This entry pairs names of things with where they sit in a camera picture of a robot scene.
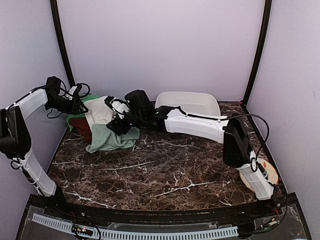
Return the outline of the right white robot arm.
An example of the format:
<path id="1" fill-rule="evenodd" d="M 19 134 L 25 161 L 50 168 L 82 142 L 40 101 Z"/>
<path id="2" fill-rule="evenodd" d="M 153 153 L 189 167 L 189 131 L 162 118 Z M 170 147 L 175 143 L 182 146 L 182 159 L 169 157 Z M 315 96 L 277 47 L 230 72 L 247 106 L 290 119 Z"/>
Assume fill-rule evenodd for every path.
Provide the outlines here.
<path id="1" fill-rule="evenodd" d="M 255 213 L 266 217 L 275 208 L 271 199 L 274 184 L 269 180 L 265 167 L 258 161 L 241 116 L 195 115 L 176 106 L 141 107 L 128 106 L 119 99 L 107 104 L 117 116 L 107 127 L 118 136 L 126 134 L 132 127 L 149 131 L 186 134 L 202 137 L 223 145 L 222 159 L 229 167 L 237 169 L 252 187 L 260 202 Z"/>

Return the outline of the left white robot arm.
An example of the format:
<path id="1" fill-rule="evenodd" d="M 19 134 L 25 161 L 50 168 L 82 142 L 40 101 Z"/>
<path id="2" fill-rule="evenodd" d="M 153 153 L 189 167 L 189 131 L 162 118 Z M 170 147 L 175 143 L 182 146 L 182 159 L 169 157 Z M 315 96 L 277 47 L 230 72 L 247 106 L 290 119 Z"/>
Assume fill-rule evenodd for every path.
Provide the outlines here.
<path id="1" fill-rule="evenodd" d="M 26 95 L 6 108 L 0 110 L 0 151 L 11 162 L 14 170 L 21 170 L 39 195 L 53 201 L 51 210 L 60 218 L 71 213 L 65 203 L 62 189 L 48 176 L 40 165 L 32 149 L 32 138 L 26 119 L 39 108 L 57 110 L 61 114 L 81 115 L 88 112 L 80 95 L 83 83 L 70 89 L 62 87 L 62 81 L 51 76 L 46 84 L 35 87 Z"/>

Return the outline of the mint green panda towel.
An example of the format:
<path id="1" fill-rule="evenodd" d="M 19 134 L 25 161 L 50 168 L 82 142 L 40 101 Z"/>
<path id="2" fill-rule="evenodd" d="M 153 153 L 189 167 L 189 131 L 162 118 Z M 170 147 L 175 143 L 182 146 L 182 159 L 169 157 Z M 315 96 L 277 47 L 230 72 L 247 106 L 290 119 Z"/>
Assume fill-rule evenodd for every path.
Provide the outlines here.
<path id="1" fill-rule="evenodd" d="M 106 125 L 94 124 L 91 132 L 91 144 L 87 145 L 85 148 L 90 154 L 97 151 L 113 151 L 132 148 L 140 138 L 140 130 L 136 127 L 132 127 L 128 133 L 118 136 L 107 128 Z"/>

